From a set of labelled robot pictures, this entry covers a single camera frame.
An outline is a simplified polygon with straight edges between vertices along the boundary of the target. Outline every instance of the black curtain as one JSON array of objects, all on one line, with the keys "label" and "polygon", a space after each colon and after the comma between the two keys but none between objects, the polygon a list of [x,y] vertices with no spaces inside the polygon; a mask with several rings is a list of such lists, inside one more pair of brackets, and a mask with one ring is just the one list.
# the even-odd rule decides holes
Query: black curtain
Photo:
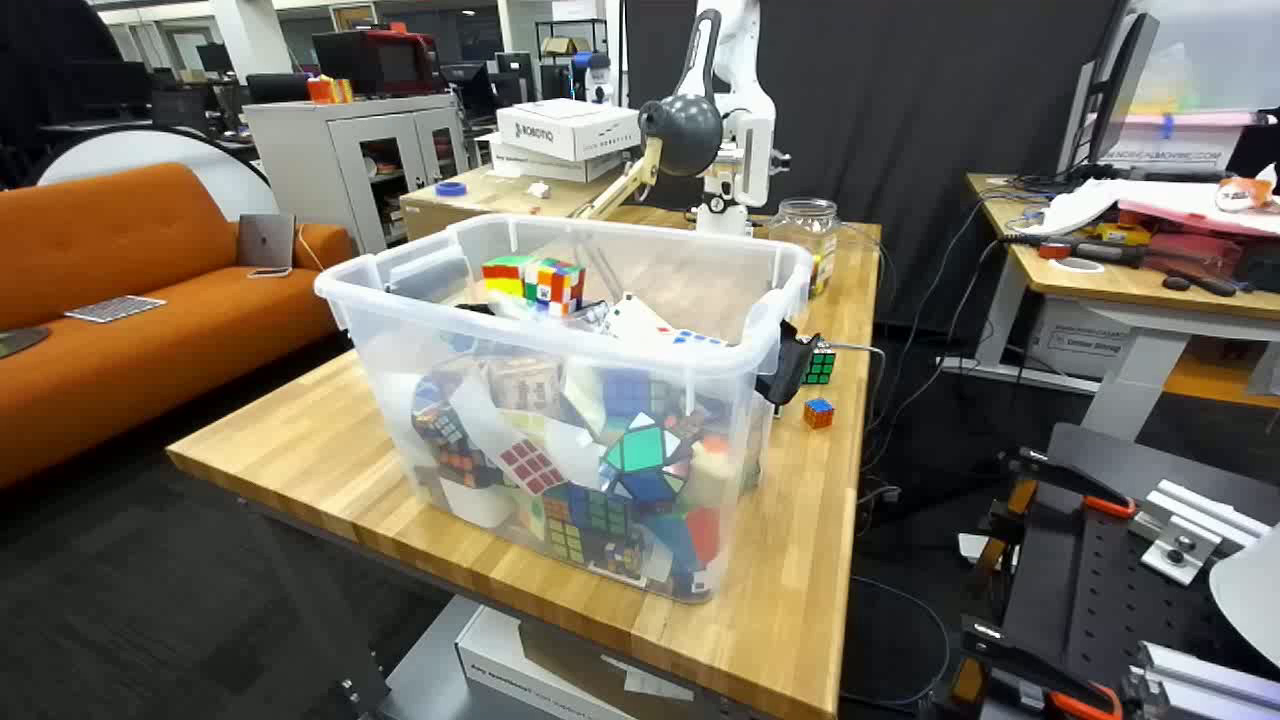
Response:
[{"label": "black curtain", "polygon": [[0,0],[0,189],[41,165],[41,125],[59,106],[67,59],[122,59],[83,0]]},{"label": "black curtain", "polygon": [[[691,8],[696,0],[627,5],[631,106],[677,90]],[[1124,0],[762,0],[762,85],[781,108],[778,150],[792,153],[773,200],[829,196],[839,216],[883,225],[876,320],[913,324],[949,236],[974,212],[963,173],[1058,165],[1075,73],[1110,45],[1119,8]],[[983,219],[962,236],[926,328],[949,324],[979,248]]]}]

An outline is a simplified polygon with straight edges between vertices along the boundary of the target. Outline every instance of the clear plastic bin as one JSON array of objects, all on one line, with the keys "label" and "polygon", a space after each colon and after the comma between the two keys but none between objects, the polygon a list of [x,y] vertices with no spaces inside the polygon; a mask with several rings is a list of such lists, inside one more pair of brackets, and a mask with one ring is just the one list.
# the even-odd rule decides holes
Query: clear plastic bin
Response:
[{"label": "clear plastic bin", "polygon": [[[497,258],[583,268],[583,302],[640,295],[677,340],[618,340],[486,306]],[[453,517],[618,576],[705,596],[757,479],[795,243],[631,225],[481,216],[321,272],[413,479]]]}]

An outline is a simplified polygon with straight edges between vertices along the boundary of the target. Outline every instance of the gray floor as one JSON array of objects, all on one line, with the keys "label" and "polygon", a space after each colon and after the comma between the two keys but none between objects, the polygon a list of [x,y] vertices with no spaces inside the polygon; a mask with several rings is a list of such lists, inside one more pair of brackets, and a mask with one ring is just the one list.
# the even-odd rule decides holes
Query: gray floor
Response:
[{"label": "gray floor", "polygon": [[[333,352],[305,352],[0,495],[3,720],[351,717],[321,672],[238,505],[166,459],[167,441]],[[931,352],[913,352],[906,394],[927,375]],[[879,584],[926,602],[949,634],[963,617],[979,617],[989,605],[953,555],[953,533],[970,529],[996,495],[993,456],[1002,447],[1043,447],[1049,429],[1079,420],[1079,411],[1079,396],[939,380],[902,417],[883,465],[864,479],[870,490],[894,479],[906,502],[860,523],[855,572],[874,584],[852,588],[850,717],[876,717],[870,702],[916,696],[943,659],[943,635],[927,611]],[[1140,441],[1277,479],[1272,420],[1272,411],[1164,401]],[[344,588],[357,588],[350,596],[362,634],[371,635],[385,665],[395,665],[449,602],[434,584],[344,548],[323,543],[321,555]]]}]

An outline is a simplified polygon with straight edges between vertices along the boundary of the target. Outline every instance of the orange couch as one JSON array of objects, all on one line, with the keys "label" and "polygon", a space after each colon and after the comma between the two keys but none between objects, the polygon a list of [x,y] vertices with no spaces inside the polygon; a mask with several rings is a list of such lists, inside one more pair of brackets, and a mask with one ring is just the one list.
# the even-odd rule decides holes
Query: orange couch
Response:
[{"label": "orange couch", "polygon": [[[333,335],[321,268],[344,230],[299,230],[298,272],[238,264],[238,225],[184,165],[0,191],[0,328],[48,328],[0,359],[0,490],[209,387]],[[66,320],[110,295],[166,306],[118,324]]]}]

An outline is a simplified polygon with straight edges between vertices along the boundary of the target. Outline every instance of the white cabinet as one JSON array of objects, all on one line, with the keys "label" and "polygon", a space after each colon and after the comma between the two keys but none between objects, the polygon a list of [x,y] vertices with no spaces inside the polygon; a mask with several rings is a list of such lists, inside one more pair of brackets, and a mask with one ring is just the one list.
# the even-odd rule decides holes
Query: white cabinet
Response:
[{"label": "white cabinet", "polygon": [[406,191],[469,167],[453,96],[247,106],[246,120],[281,209],[344,225],[362,251],[406,242]]}]

